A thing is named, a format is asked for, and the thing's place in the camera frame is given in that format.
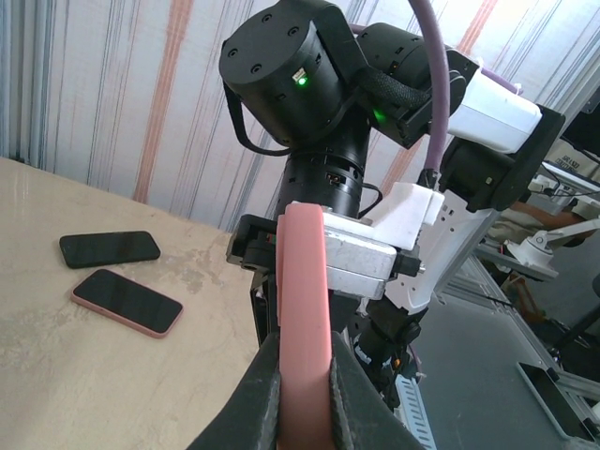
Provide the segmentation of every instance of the black motor joint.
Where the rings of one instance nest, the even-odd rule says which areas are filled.
[[[255,272],[275,273],[277,227],[268,218],[250,214],[240,217],[227,247],[227,262]]]
[[[416,277],[421,270],[421,260],[419,259],[419,246],[415,245],[412,251],[396,249],[396,260],[392,268],[394,275],[406,275]]]
[[[409,315],[384,296],[369,301],[367,316],[357,315],[354,327],[349,327],[357,360],[391,410],[399,406],[398,392],[393,389],[396,377],[411,372],[407,349],[420,335],[419,323],[426,312]]]

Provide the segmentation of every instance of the white curtain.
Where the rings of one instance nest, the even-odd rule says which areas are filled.
[[[0,0],[0,153],[230,230],[272,211],[285,160],[233,135],[221,42],[271,0]],[[406,0],[339,0],[349,22],[419,32]],[[597,0],[433,0],[444,39],[572,118],[598,85]],[[274,144],[250,116],[251,139]],[[373,132],[367,180],[413,180]],[[371,193],[364,202],[372,200]]]

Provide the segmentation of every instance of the black smartphone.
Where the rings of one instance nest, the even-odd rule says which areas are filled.
[[[61,237],[58,244],[71,269],[151,261],[160,256],[149,232],[72,234]]]
[[[594,442],[591,432],[581,422],[573,409],[564,399],[558,386],[540,367],[518,363],[532,388],[544,402],[545,410],[550,419],[556,421],[562,432],[573,438]]]
[[[77,286],[71,300],[152,338],[165,337],[183,306],[106,269],[99,269]]]

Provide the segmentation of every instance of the purple cable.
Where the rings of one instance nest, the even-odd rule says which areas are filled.
[[[443,149],[448,133],[450,117],[450,77],[448,58],[443,45],[442,33],[438,26],[433,7],[428,0],[409,0],[414,16],[421,26],[429,73],[431,76],[431,130],[429,132],[429,147],[424,169],[440,171]]]
[[[514,84],[512,84],[511,82],[509,82],[505,78],[501,77],[497,73],[492,72],[488,68],[481,67],[481,73],[483,75],[487,76],[493,82],[496,82],[497,84],[499,84],[500,86],[502,86],[504,89],[508,89],[513,94],[517,94],[517,95],[519,94],[518,87],[516,87]]]
[[[421,378],[423,377],[423,372],[421,369],[421,359],[419,359],[419,355],[416,354],[416,352],[414,351],[414,348],[411,344],[409,344],[409,350],[412,353],[412,359],[414,359],[414,363],[416,364],[416,372],[417,372],[417,378],[419,379],[419,381],[421,381]]]
[[[352,30],[353,33],[355,33],[356,35],[360,35],[363,30],[366,28],[364,25],[357,25],[356,23],[348,23],[348,25],[350,26],[350,29]]]

